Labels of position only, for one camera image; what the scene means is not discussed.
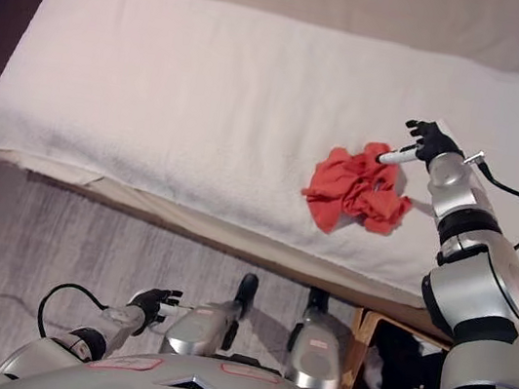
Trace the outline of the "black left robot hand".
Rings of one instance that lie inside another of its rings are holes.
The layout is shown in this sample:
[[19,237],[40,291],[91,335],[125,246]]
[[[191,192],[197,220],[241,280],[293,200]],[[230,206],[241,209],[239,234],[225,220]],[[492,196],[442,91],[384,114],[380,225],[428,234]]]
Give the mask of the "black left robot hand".
[[168,309],[178,310],[182,291],[151,289],[139,292],[128,302],[135,310],[136,318],[132,336],[139,336],[147,327],[166,321]]

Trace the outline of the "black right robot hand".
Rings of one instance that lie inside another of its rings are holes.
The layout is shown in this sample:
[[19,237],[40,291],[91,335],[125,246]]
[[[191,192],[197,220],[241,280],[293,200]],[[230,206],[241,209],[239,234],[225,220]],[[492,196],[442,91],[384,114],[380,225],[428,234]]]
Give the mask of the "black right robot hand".
[[398,150],[379,154],[375,160],[381,165],[400,165],[403,163],[423,161],[427,168],[439,155],[456,153],[461,159],[463,152],[458,145],[447,135],[442,133],[436,122],[422,120],[408,120],[405,126],[414,143],[403,146]]

